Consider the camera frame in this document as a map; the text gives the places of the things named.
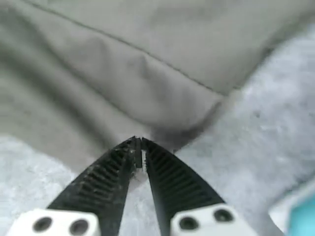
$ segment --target gray fabric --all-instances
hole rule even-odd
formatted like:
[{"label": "gray fabric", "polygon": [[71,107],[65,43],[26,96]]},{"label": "gray fabric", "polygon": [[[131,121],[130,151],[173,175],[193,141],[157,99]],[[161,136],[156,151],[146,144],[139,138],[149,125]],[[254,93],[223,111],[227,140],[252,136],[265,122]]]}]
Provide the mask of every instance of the gray fabric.
[{"label": "gray fabric", "polygon": [[313,7],[1,0],[0,131],[76,170],[132,135],[177,149]]}]

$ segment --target teal object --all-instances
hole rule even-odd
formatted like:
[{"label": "teal object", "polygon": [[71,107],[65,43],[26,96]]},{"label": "teal object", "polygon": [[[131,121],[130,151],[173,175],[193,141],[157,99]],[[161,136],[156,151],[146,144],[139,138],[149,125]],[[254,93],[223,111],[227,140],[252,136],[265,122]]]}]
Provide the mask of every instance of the teal object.
[{"label": "teal object", "polygon": [[315,236],[315,195],[291,212],[289,236]]}]

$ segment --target white fuzzy carpet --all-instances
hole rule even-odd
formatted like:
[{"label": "white fuzzy carpet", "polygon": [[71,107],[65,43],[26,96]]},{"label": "white fuzzy carpet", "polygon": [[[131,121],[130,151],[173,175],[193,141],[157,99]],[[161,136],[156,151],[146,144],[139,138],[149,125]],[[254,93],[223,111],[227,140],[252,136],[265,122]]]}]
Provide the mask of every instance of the white fuzzy carpet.
[{"label": "white fuzzy carpet", "polygon": [[[204,177],[261,236],[281,235],[270,205],[315,171],[315,24],[280,46],[224,103],[211,127],[178,156]],[[45,207],[78,173],[3,135],[0,234]],[[121,235],[158,236],[148,182],[134,180]]]}]

